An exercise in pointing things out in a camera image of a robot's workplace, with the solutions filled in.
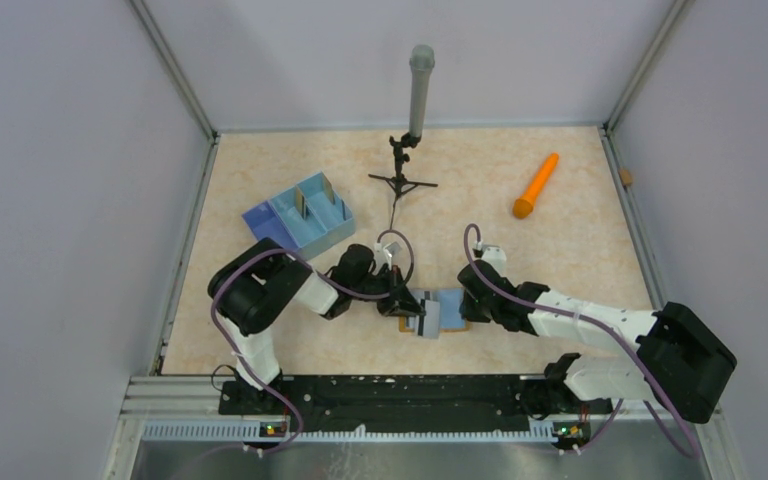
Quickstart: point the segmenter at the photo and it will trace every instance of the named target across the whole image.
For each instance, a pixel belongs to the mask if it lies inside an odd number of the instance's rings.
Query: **blue box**
[[[247,211],[243,220],[258,240],[269,237],[307,260],[355,233],[352,211],[322,172]]]

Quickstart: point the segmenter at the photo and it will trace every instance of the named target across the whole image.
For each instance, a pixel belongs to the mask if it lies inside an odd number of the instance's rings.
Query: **gray wall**
[[[206,153],[124,1],[0,2],[0,479],[90,479]]]
[[[597,123],[671,0],[148,0],[219,129],[406,127],[408,58],[436,50],[428,125]]]
[[[768,2],[696,2],[619,149],[669,292],[737,355],[723,405],[768,478]]]

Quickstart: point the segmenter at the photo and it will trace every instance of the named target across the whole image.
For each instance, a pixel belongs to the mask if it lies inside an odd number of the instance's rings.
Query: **table surface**
[[[217,270],[255,243],[244,211],[321,170],[352,209],[357,230],[313,265],[325,271],[348,245],[372,246],[388,226],[393,192],[367,174],[393,174],[387,137],[402,133],[222,136],[163,373],[205,374],[233,363],[210,320],[206,288]],[[552,152],[560,161],[537,207],[526,219],[514,218],[513,201]],[[408,179],[440,184],[418,188],[396,207],[395,228],[416,251],[412,288],[459,286],[463,231],[475,222],[485,242],[505,250],[514,284],[544,283],[593,302],[651,308],[596,127],[426,129],[410,155]],[[593,353],[496,324],[423,339],[399,332],[398,319],[362,302],[331,321],[292,304],[274,324],[274,342],[285,374],[529,373],[566,352]]]

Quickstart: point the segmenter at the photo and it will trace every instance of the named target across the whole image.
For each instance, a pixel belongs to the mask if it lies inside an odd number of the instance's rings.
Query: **microphone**
[[[411,113],[408,133],[415,141],[422,137],[422,125],[425,123],[425,103],[428,100],[428,80],[434,69],[434,50],[428,45],[413,47],[410,59],[411,73]]]

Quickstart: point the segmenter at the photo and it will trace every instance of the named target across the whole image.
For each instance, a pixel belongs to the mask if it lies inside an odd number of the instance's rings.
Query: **orange microphone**
[[[549,155],[549,158],[543,162],[543,166],[537,171],[537,175],[534,176],[531,185],[529,185],[525,190],[525,193],[514,202],[515,217],[525,218],[534,210],[534,205],[537,203],[537,196],[540,195],[540,191],[543,190],[543,186],[546,185],[546,181],[549,180],[549,176],[552,175],[552,171],[555,170],[557,164],[557,153]]]

